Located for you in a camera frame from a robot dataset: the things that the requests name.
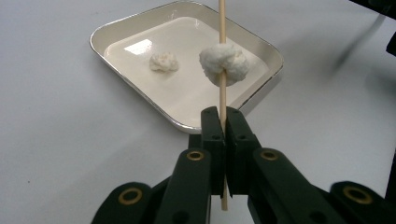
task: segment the white fluffy material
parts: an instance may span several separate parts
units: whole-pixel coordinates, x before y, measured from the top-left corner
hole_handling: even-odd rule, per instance
[[[199,55],[199,62],[205,75],[216,86],[223,70],[227,73],[227,86],[242,81],[248,73],[247,58],[241,49],[235,49],[231,44],[217,44],[204,49]]]
[[[149,68],[153,71],[175,72],[178,70],[178,62],[170,52],[153,54],[149,59]]]

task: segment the white table surface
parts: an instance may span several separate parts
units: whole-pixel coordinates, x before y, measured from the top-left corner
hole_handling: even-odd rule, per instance
[[[2,1],[0,223],[90,223],[115,187],[172,174],[188,135],[89,45],[97,27],[170,2]],[[262,145],[322,189],[351,180],[384,196],[396,145],[396,57],[385,48],[396,21],[367,34],[378,14],[347,0],[228,0],[227,16],[285,60],[247,114]],[[214,198],[212,223],[252,223],[246,197],[229,207]]]

